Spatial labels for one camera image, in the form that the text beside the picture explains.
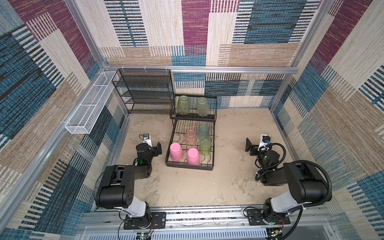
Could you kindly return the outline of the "teal frosted cup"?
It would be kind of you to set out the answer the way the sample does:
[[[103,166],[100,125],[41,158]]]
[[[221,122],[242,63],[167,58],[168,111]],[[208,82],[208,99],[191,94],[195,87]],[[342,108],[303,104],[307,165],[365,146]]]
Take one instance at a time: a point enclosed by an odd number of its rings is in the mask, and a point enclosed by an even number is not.
[[[202,140],[210,139],[210,127],[206,123],[202,123],[198,127],[198,140],[201,142]]]

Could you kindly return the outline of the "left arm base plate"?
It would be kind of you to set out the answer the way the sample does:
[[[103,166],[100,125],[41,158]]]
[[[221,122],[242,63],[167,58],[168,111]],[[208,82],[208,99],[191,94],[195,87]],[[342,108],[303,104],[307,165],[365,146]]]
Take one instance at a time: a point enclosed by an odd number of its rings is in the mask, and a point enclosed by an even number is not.
[[[166,212],[154,212],[150,215],[144,215],[140,218],[126,217],[124,222],[124,230],[149,230],[151,228],[164,229],[166,225]]]

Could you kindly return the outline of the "opaque pink cup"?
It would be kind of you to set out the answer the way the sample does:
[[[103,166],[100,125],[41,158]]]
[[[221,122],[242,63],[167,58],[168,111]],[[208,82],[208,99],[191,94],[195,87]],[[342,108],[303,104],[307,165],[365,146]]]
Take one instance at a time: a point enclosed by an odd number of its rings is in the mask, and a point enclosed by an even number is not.
[[[198,166],[200,164],[200,153],[196,148],[191,148],[187,152],[188,165]]]

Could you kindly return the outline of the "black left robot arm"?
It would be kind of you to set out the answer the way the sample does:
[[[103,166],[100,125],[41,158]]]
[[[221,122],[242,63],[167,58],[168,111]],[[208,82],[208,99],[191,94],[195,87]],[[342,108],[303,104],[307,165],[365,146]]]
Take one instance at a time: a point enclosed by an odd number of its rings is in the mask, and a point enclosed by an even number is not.
[[[147,179],[152,173],[152,160],[162,154],[162,145],[155,147],[147,143],[136,146],[137,158],[131,165],[113,165],[106,168],[96,191],[97,207],[119,210],[125,229],[149,229],[156,220],[152,217],[147,202],[135,197],[135,181]]]

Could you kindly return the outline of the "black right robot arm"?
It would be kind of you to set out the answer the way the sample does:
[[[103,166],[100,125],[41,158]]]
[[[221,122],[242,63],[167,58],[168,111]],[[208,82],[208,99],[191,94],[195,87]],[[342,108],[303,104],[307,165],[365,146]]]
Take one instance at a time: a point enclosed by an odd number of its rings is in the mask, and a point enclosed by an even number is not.
[[[315,207],[332,199],[332,181],[328,173],[318,164],[299,160],[285,163],[285,147],[272,143],[268,135],[261,135],[259,144],[246,140],[245,151],[255,156],[256,182],[266,187],[288,185],[288,191],[268,198],[263,207],[246,207],[244,216],[251,226],[289,224],[288,215],[296,210]]]

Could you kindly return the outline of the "pale frosted green cup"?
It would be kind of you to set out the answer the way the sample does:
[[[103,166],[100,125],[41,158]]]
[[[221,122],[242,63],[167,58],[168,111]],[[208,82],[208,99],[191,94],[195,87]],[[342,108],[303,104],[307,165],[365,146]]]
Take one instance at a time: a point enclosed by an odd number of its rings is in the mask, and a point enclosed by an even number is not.
[[[205,117],[210,113],[210,106],[207,98],[200,97],[197,99],[197,113],[201,117]]]

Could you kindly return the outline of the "clear pink cup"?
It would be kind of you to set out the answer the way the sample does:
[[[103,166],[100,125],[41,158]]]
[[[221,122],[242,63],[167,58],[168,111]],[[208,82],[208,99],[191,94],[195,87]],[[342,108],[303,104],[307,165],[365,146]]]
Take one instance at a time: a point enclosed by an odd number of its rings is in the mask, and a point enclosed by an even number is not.
[[[188,130],[185,137],[187,146],[196,146],[198,144],[198,136],[194,130]]]

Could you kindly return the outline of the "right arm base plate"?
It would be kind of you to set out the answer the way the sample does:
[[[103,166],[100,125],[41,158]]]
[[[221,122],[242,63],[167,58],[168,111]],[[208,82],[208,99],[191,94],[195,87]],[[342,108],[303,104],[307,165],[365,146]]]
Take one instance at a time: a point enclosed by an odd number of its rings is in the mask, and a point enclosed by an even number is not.
[[[291,223],[288,214],[264,213],[263,209],[246,209],[245,215],[250,226],[289,225]]]

